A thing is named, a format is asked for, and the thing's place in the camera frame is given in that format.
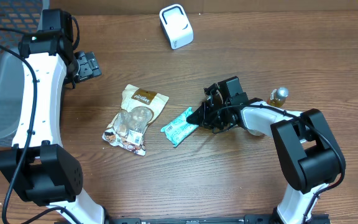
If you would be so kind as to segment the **mint green wipes pack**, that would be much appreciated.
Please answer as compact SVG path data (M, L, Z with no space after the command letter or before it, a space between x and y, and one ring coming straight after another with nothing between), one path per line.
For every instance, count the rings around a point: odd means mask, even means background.
M187 108L181 115L164 126L160 131L166 135L166 138L177 147L185 138L198 128L196 124L190 124L186 121L187 117L193 114L192 107Z

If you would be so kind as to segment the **yellow dish soap bottle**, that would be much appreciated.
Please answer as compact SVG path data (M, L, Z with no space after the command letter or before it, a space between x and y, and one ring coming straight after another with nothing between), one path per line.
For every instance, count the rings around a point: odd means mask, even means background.
M280 87L274 89L271 94L270 98L268 99L267 103L270 106L274 106L277 108L281 108L284 103L286 102L287 97L289 96L289 91L285 87Z

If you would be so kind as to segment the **brown white snack bag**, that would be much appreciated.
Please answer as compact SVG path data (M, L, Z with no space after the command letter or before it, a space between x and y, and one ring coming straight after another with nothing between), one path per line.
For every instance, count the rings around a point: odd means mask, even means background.
M128 84L122 92L120 110L108 124L102 139L111 146L146 155L144 134L168 100L168 96Z

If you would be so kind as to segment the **green lid seasoning jar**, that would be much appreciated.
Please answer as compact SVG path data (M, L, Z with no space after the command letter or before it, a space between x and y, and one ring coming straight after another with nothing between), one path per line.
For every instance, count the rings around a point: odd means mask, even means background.
M248 132L251 134L251 135L254 135L254 136L263 136L264 133L260 132L260 131L257 131L257 130L254 130L254 129L248 129Z

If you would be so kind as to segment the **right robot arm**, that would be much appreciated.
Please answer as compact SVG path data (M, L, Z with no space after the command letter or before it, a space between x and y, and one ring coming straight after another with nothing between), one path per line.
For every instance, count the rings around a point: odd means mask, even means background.
M204 89L206 99L187 122L214 134L235 126L273 138L288 183L271 214L245 215L244 223L330 223L312 210L320 195L344 179L346 162L322 112L288 111L249 99L237 76Z

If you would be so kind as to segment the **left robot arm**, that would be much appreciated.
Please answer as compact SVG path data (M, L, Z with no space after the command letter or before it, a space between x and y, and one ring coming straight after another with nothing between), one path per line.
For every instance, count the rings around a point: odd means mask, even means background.
M0 151L9 193L68 223L108 223L106 209L83 187L79 161L63 148L60 111L64 85L100 76L94 53L77 50L79 28L68 12L45 9L42 27L26 33L17 57L24 69L21 115L12 147Z

